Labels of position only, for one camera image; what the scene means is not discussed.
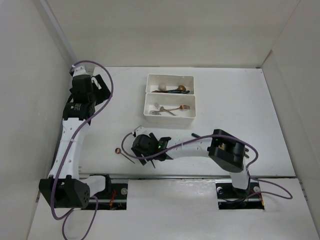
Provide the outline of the copper fork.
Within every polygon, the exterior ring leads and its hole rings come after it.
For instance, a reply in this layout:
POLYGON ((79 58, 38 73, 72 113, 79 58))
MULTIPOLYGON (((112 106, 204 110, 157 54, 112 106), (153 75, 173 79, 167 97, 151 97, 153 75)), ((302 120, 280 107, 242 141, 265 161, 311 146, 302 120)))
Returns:
POLYGON ((179 107, 176 107, 176 108, 170 108, 170 109, 167 109, 169 111, 175 111, 175 110, 181 110, 181 111, 184 111, 184 110, 190 110, 191 107, 189 105, 185 105, 185 104, 182 104, 180 105, 179 107))

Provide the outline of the gold fork green handle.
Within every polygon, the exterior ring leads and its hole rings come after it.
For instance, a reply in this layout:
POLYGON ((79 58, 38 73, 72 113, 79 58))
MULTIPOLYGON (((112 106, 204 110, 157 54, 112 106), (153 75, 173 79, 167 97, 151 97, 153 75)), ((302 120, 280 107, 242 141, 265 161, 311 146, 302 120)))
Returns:
POLYGON ((245 147, 245 154, 244 154, 244 156, 245 156, 247 159, 250 158, 250 156, 248 155, 248 152, 249 152, 249 149, 245 147))

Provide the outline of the black spoon green handle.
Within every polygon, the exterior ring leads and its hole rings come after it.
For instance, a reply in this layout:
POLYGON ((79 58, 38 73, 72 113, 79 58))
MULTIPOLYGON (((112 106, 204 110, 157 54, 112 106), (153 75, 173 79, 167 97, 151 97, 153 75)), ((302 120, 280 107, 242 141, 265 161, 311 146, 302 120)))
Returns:
POLYGON ((161 91, 160 93, 165 93, 165 94, 181 94, 183 93, 184 90, 167 90, 167 91, 161 91))

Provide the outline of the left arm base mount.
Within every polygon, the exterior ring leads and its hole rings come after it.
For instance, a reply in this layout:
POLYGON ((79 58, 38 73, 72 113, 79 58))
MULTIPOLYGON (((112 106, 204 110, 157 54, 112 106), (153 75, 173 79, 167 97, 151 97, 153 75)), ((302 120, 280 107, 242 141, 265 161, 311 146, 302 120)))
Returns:
POLYGON ((98 199, 98 210, 122 211, 127 209, 128 181, 112 179, 110 189, 95 194, 98 199))

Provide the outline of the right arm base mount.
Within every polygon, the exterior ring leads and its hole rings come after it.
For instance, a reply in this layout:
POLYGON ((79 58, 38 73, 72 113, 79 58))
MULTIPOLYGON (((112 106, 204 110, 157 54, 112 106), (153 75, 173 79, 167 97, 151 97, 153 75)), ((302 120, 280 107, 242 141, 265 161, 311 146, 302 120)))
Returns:
POLYGON ((216 182, 220 210, 264 210, 264 201, 258 182, 251 182, 248 189, 234 188, 231 182, 216 182))

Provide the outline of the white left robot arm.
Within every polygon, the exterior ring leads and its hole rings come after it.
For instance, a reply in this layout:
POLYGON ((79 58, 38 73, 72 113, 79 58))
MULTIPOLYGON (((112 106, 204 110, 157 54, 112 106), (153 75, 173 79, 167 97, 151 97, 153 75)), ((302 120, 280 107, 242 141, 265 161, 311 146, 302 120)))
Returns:
POLYGON ((62 114, 62 135, 48 177, 39 182, 39 191, 57 208, 86 208, 92 196, 111 195, 108 175, 80 179, 79 164, 84 138, 91 125, 95 107, 108 100, 111 92, 101 75, 74 75, 70 97, 62 114))

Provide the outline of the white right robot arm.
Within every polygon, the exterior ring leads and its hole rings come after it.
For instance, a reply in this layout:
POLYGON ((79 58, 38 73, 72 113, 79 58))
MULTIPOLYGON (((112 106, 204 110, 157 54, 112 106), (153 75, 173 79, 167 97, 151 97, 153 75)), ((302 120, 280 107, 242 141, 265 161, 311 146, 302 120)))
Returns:
POLYGON ((215 129, 214 137, 195 138, 192 143, 178 143, 169 147, 170 137, 157 139, 153 133, 138 135, 131 150, 136 157, 142 158, 141 164, 148 161, 175 160, 179 158, 203 157, 212 159, 222 170, 229 172, 232 193, 243 197, 250 191, 250 179, 245 167, 247 148, 243 142, 231 134, 215 129))

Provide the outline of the small copper spoon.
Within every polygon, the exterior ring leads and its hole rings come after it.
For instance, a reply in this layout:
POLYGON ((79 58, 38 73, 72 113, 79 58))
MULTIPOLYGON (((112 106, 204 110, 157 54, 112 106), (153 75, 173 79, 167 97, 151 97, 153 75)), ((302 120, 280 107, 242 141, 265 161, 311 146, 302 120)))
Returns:
POLYGON ((117 155, 122 155, 122 156, 125 157, 127 160, 129 160, 131 163, 135 164, 135 162, 134 162, 132 159, 130 159, 128 156, 126 156, 119 147, 117 147, 117 148, 114 150, 114 152, 115 152, 117 155))

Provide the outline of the large copper spoon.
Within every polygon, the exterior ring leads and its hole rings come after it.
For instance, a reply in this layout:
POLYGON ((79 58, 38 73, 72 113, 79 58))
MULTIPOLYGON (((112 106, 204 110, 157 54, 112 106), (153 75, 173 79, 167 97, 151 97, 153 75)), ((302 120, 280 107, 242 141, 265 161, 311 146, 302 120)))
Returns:
POLYGON ((181 90, 181 91, 186 91, 186 87, 183 85, 179 85, 176 89, 172 89, 172 90, 181 90))

